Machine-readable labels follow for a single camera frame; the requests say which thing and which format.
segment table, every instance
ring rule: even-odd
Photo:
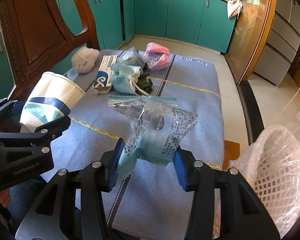
[[[114,148],[119,137],[128,138],[128,118],[107,106],[108,94],[92,95],[92,84],[103,55],[120,55],[120,50],[102,50],[94,69],[87,74],[73,70],[65,76],[86,91],[70,116],[71,125],[51,143],[55,163],[42,177],[49,181],[61,168],[83,169]],[[195,112],[198,124],[180,146],[196,159],[221,168],[224,159],[223,118],[217,72],[214,65],[197,58],[170,55],[168,69],[152,72],[152,95],[177,97],[178,108]],[[119,95],[111,90],[111,95]],[[173,163],[166,167],[138,160],[127,179],[119,178],[110,193],[103,193],[108,225],[147,240],[184,239],[193,192],[178,184]],[[80,192],[76,194],[80,208]]]

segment chair backrest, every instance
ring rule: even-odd
[[[10,99],[25,99],[42,73],[82,44],[100,49],[88,0],[74,3],[82,22],[78,35],[67,27],[56,0],[1,0],[0,27],[15,83]]]

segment plastic basket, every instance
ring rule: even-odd
[[[300,215],[298,140],[286,127],[271,125],[230,167],[236,167],[249,182],[282,238]]]

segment hanging towel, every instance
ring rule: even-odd
[[[228,2],[227,10],[228,10],[228,18],[232,16],[238,15],[242,10],[242,2],[240,0],[226,0]]]

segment yellow line on tablecloth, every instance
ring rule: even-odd
[[[102,129],[99,129],[99,128],[97,128],[97,127],[94,127],[94,126],[92,126],[92,125],[89,125],[89,124],[87,124],[87,123],[85,123],[85,122],[82,122],[82,121],[80,121],[79,119],[76,119],[76,118],[74,118],[74,117],[72,117],[72,116],[70,116],[70,115],[69,115],[69,117],[70,117],[71,120],[73,120],[73,121],[75,121],[75,122],[78,122],[79,124],[82,124],[83,126],[86,126],[86,127],[90,128],[90,129],[92,129],[92,130],[95,130],[95,131],[99,132],[99,133],[102,133],[102,134],[104,134],[104,135],[107,135],[107,136],[112,137],[112,138],[117,139],[117,140],[120,138],[119,136],[116,136],[116,135],[113,134],[113,133],[109,133],[109,132],[106,132],[106,131],[104,131],[104,130],[102,130]],[[216,168],[216,169],[222,170],[222,167],[219,166],[219,165],[216,165],[216,164],[210,164],[210,163],[207,163],[207,165],[209,165],[209,166],[212,167],[212,168]]]
[[[89,127],[89,128],[91,128],[92,130],[95,130],[95,131],[97,131],[97,132],[99,132],[99,133],[102,133],[102,134],[104,134],[104,135],[107,135],[107,136],[112,137],[112,138],[117,139],[117,140],[120,138],[119,136],[116,136],[116,135],[113,134],[113,133],[106,132],[106,131],[104,131],[104,130],[102,130],[102,129],[99,129],[99,128],[97,128],[97,127],[94,127],[94,126],[92,126],[92,125],[90,125],[90,124],[87,124],[87,123],[85,123],[85,122],[82,122],[82,121],[80,121],[79,119],[76,119],[76,118],[74,118],[74,117],[72,117],[72,116],[70,116],[70,115],[69,115],[69,117],[70,117],[71,120],[73,120],[73,121],[75,121],[75,122],[78,122],[79,124],[82,124],[82,125],[84,125],[84,126],[86,126],[86,127]]]
[[[150,77],[150,78],[154,79],[154,80],[158,80],[158,81],[165,81],[165,82],[167,82],[169,84],[177,85],[177,86],[180,86],[180,87],[191,88],[191,89],[194,89],[194,90],[197,90],[197,91],[200,91],[200,92],[212,93],[213,95],[215,95],[217,97],[220,97],[220,95],[218,93],[213,92],[213,91],[208,90],[208,89],[195,88],[195,87],[191,87],[191,86],[188,86],[188,85],[180,84],[180,83],[177,83],[177,82],[172,82],[172,81],[169,81],[169,80],[164,80],[164,79],[161,79],[161,78],[154,78],[154,77]]]

